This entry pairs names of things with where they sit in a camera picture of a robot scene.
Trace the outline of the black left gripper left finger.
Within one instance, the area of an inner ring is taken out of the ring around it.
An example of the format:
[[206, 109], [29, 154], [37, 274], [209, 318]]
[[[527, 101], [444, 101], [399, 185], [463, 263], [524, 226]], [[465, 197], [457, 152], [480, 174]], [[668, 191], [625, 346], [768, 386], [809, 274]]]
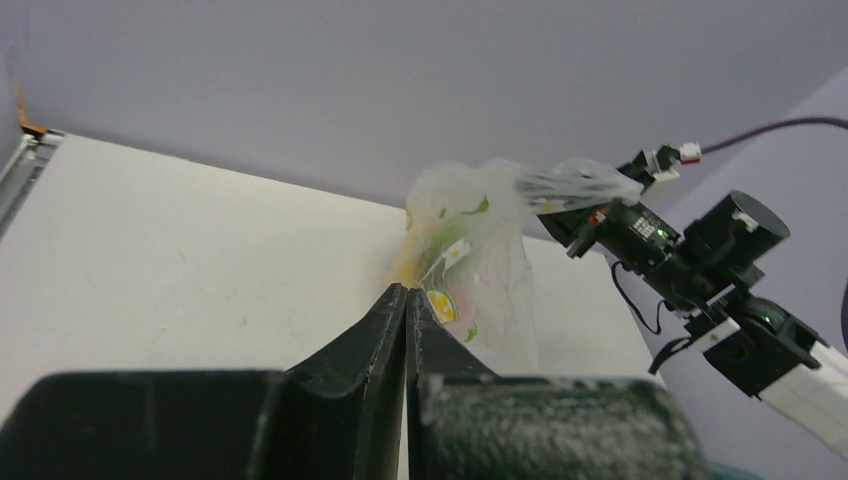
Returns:
[[393, 479], [407, 290], [288, 370], [66, 372], [1, 429], [5, 479]]

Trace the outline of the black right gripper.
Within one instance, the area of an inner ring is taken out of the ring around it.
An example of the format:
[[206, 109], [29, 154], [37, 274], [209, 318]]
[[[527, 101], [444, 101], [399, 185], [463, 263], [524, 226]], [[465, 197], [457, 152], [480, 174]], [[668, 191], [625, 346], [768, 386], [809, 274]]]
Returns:
[[544, 228], [571, 258], [581, 258], [599, 247], [639, 273], [663, 263], [681, 240], [681, 234], [642, 203], [621, 200], [600, 206], [542, 214]]

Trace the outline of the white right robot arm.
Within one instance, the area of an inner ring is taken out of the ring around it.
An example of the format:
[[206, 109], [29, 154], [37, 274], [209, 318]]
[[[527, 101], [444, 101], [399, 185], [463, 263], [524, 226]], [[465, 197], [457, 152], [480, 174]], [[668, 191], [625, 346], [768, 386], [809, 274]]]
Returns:
[[557, 212], [541, 222], [572, 258], [594, 246], [640, 277], [686, 334], [668, 342], [650, 372], [684, 349], [745, 395], [803, 427], [830, 451], [847, 453], [847, 360], [810, 326], [756, 296], [757, 261], [790, 235], [752, 196], [732, 191], [683, 231], [647, 206], [615, 200]]

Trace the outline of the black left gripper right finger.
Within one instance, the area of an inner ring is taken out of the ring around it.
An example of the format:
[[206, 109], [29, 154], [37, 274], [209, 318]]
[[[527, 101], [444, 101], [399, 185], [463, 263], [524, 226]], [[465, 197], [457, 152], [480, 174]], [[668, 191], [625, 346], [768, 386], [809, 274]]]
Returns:
[[424, 292], [406, 307], [413, 479], [705, 479], [698, 441], [659, 384], [509, 377], [442, 327]]

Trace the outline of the translucent plastic bag with prints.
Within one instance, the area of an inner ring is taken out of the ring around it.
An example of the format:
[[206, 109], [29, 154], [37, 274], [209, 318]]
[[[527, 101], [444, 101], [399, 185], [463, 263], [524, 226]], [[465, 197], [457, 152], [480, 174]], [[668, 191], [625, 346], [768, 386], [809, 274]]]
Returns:
[[539, 214], [613, 200], [633, 205], [642, 185], [615, 168], [570, 159], [541, 169], [505, 159], [441, 163], [407, 195], [406, 233], [392, 279], [423, 291], [437, 322], [491, 369], [534, 370], [534, 281], [523, 242]]

